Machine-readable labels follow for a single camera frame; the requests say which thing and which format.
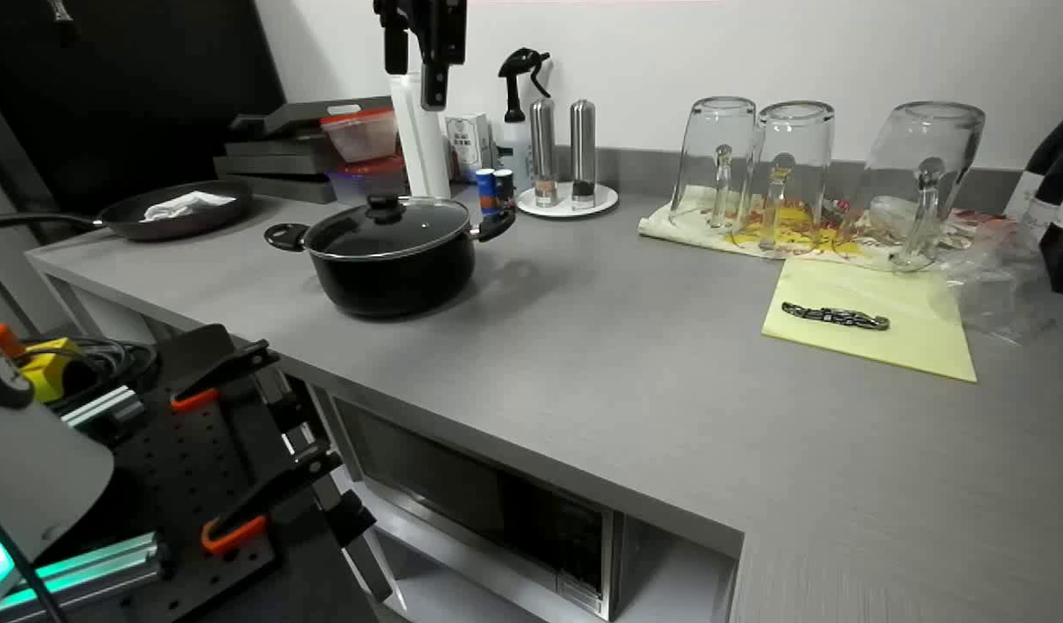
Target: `spray bottle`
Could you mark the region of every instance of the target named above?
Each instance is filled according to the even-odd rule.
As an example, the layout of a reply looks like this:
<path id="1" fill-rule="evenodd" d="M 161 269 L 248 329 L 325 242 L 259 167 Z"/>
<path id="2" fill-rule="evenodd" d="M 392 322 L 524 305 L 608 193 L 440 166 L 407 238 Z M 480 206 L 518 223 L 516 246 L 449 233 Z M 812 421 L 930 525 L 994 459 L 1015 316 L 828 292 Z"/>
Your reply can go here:
<path id="1" fill-rule="evenodd" d="M 500 139 L 496 139 L 496 157 L 501 159 L 503 169 L 512 170 L 516 193 L 532 188 L 532 129 L 523 107 L 520 106 L 520 88 L 516 86 L 516 77 L 532 72 L 532 84 L 539 88 L 543 98 L 551 98 L 551 94 L 537 79 L 540 68 L 543 68 L 543 61 L 550 57 L 551 52 L 520 48 L 505 58 L 497 73 L 500 78 L 505 79 L 508 110 L 505 111 L 505 122 L 501 127 Z"/>

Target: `yellow device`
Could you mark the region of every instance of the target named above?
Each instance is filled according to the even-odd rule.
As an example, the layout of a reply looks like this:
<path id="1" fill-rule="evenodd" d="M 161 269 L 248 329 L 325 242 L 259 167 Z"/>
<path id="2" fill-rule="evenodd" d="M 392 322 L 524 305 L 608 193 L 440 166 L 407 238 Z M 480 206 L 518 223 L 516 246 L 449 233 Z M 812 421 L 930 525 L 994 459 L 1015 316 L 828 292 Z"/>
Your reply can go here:
<path id="1" fill-rule="evenodd" d="M 46 348 L 60 348 L 62 351 L 81 352 L 81 350 L 78 350 L 77 343 L 73 343 L 68 337 L 31 344 L 28 347 L 28 351 L 43 351 Z M 35 386 L 35 399 L 38 402 L 55 402 L 55 400 L 63 398 L 66 390 L 62 385 L 62 374 L 66 370 L 66 364 L 69 364 L 69 361 L 71 359 L 68 357 L 45 352 L 44 354 L 33 355 L 29 358 L 28 364 L 21 367 L 20 371 L 24 372 L 24 376 Z"/>

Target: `microwave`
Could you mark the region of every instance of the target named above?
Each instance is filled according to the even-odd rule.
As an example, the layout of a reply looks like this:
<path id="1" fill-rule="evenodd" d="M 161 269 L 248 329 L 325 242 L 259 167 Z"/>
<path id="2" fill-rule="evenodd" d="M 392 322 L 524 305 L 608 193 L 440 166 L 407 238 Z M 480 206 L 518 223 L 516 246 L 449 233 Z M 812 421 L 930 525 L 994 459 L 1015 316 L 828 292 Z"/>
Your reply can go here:
<path id="1" fill-rule="evenodd" d="M 642 522 L 337 402 L 368 488 L 611 621 L 646 540 Z"/>

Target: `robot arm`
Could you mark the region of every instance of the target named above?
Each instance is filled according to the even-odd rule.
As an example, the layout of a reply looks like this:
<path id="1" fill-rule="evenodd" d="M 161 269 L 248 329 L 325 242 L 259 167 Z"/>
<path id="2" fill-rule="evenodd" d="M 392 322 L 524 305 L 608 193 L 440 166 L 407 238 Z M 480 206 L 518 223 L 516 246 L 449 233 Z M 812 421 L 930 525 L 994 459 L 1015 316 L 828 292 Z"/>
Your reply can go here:
<path id="1" fill-rule="evenodd" d="M 420 40 L 420 105 L 441 111 L 448 102 L 448 67 L 466 61 L 466 1 L 374 0 L 385 29 L 385 71 L 408 71 L 408 30 Z"/>

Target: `white tray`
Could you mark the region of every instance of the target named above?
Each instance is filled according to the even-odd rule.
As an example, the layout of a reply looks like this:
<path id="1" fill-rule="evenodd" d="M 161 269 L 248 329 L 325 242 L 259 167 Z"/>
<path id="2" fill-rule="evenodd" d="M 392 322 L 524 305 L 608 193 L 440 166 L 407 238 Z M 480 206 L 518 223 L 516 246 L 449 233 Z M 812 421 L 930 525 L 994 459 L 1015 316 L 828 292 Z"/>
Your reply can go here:
<path id="1" fill-rule="evenodd" d="M 546 218 L 577 218 L 579 216 L 590 216 L 590 214 L 604 212 L 615 205 L 615 202 L 620 200 L 615 190 L 597 184 L 597 188 L 594 189 L 594 205 L 587 209 L 574 209 L 574 206 L 571 205 L 572 186 L 574 186 L 572 182 L 559 182 L 559 199 L 557 204 L 551 207 L 537 206 L 535 204 L 535 188 L 528 188 L 521 192 L 520 197 L 516 198 L 516 207 L 519 207 L 520 212 L 526 212 L 535 216 L 545 216 Z"/>

